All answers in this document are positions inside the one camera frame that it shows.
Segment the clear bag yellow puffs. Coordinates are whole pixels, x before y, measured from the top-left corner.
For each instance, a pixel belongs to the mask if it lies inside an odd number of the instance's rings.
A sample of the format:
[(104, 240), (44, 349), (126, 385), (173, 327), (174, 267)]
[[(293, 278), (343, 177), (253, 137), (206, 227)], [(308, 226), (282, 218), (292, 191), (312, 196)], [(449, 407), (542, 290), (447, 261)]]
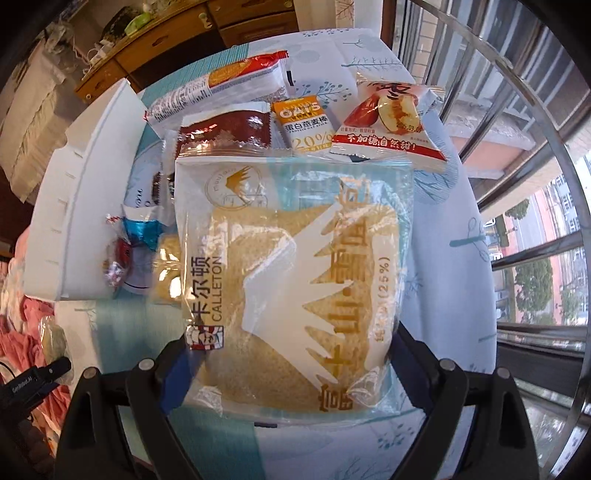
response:
[(181, 248), (176, 233), (163, 234), (152, 261), (149, 297), (154, 303), (179, 304), (181, 301)]

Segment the small red foil candy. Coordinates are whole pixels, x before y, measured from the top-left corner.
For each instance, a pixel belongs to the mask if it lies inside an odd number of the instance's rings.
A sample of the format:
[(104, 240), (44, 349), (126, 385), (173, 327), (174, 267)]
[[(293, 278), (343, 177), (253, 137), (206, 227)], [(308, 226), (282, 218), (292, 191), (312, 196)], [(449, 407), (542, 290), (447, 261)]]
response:
[(103, 261), (103, 277), (106, 284), (117, 292), (126, 280), (131, 268), (132, 245), (124, 228), (124, 218), (108, 214), (105, 224), (112, 233), (107, 242)]

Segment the blue foil candy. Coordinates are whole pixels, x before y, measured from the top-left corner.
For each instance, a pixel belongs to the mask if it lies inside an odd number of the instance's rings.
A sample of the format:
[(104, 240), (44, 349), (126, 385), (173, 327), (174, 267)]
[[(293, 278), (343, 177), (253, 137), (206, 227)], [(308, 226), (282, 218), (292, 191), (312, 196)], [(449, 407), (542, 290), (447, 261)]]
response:
[(122, 206), (123, 225), (132, 246), (143, 245), (155, 252), (166, 229), (166, 210), (162, 206)]

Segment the large Calleton bread bag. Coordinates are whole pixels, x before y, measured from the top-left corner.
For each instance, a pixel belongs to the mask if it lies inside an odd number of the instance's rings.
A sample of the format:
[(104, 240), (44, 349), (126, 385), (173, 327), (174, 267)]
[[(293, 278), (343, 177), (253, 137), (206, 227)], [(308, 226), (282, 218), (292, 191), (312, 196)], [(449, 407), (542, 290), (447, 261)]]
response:
[(408, 160), (182, 156), (174, 208), (185, 339), (204, 353), (188, 402), (270, 422), (399, 411)]

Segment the dark red snowflake snack bag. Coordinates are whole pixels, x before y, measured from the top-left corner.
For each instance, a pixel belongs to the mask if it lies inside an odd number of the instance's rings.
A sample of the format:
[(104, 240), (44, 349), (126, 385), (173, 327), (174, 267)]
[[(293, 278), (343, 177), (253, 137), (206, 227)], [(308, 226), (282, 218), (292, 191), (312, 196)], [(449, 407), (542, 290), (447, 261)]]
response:
[(238, 103), (185, 115), (177, 132), (177, 158), (231, 155), (270, 148), (270, 104)]

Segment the red jujube snack bag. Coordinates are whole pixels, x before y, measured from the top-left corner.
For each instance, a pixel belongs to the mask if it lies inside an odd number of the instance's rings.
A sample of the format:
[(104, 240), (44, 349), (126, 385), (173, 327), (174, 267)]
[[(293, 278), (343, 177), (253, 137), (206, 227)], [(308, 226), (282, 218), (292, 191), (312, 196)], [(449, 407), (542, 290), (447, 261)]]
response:
[(332, 154), (363, 160), (404, 157), (416, 169), (445, 171), (446, 157), (424, 126), (424, 116), (442, 100), (442, 88), (363, 76), (356, 86), (361, 103), (332, 136)]

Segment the orange oats protein bar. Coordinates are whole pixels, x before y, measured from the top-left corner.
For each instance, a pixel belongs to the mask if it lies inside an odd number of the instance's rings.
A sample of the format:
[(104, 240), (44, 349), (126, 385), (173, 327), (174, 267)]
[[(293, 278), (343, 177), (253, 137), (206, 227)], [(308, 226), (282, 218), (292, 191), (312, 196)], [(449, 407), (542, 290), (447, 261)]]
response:
[(335, 129), (317, 96), (274, 102), (273, 113), (295, 152), (322, 154), (331, 149)]

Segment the red white biscuit pack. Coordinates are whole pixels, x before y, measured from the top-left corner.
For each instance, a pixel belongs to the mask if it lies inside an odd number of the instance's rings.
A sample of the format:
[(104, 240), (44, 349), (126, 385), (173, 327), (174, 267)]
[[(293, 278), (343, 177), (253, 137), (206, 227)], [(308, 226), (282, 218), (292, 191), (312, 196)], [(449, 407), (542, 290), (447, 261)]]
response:
[(187, 115), (239, 103), (287, 100), (294, 91), (289, 63), (288, 52), (278, 50), (219, 67), (155, 99), (144, 120), (163, 136)]

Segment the small clear puff bag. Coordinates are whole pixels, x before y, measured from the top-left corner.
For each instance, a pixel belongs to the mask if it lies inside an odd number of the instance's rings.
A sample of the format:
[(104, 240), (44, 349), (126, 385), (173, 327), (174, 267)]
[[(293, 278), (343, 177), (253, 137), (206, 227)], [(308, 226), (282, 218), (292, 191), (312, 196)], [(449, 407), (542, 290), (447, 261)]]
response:
[(56, 323), (54, 316), (44, 316), (39, 322), (39, 337), (46, 364), (68, 356), (68, 345), (64, 330)]

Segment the brownie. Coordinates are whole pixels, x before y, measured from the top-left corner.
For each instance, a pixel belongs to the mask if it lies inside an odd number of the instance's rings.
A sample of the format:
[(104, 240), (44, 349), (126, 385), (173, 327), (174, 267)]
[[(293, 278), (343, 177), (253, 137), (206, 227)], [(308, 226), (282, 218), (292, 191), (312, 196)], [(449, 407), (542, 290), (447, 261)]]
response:
[(152, 206), (158, 206), (161, 204), (161, 200), (162, 200), (162, 173), (160, 171), (157, 171), (153, 176), (152, 176), (152, 181), (151, 181), (151, 189), (150, 189), (150, 203)]

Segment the floral pink white blanket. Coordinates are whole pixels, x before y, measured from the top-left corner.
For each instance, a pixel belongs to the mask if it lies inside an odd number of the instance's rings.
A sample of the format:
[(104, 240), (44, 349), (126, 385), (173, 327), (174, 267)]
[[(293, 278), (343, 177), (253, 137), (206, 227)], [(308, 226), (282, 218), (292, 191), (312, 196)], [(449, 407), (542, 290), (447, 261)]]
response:
[[(1, 263), (1, 382), (32, 366), (46, 364), (42, 351), (39, 324), (54, 314), (54, 306), (24, 294), (23, 275), (29, 231), (18, 238), (14, 257)], [(54, 453), (70, 403), (70, 391), (60, 385), (32, 413), (33, 425), (41, 431)]]

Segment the lace covered cabinet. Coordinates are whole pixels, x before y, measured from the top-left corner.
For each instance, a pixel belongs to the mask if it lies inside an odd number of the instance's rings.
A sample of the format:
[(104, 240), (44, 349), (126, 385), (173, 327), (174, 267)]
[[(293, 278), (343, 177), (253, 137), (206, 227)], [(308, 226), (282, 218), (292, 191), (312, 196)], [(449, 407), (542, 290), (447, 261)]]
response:
[(1, 169), (12, 193), (27, 202), (71, 123), (66, 76), (39, 41), (1, 91)]

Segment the wooden desk with drawers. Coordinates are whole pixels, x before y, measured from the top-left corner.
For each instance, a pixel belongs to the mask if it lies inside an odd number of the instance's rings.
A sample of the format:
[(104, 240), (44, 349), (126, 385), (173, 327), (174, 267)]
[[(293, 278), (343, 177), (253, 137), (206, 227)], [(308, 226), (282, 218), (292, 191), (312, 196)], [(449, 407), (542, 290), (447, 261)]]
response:
[(297, 30), (293, 1), (177, 1), (115, 42), (75, 93), (90, 104), (121, 79), (140, 91), (224, 48)]

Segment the green tissue pack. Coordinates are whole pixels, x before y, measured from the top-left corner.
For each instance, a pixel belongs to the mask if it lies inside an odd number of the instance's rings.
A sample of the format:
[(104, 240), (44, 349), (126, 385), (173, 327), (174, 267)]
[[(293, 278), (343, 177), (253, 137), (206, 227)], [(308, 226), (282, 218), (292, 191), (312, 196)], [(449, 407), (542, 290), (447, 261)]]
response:
[(152, 20), (152, 15), (149, 12), (143, 12), (135, 16), (124, 28), (127, 37), (135, 34)]

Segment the cream curtain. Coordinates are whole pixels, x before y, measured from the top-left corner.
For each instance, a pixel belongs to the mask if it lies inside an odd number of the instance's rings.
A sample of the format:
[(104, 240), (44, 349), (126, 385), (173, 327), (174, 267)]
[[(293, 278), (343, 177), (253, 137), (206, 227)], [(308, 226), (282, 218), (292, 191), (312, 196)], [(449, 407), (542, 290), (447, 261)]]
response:
[(301, 31), (332, 28), (366, 28), (381, 34), (383, 0), (294, 0)]

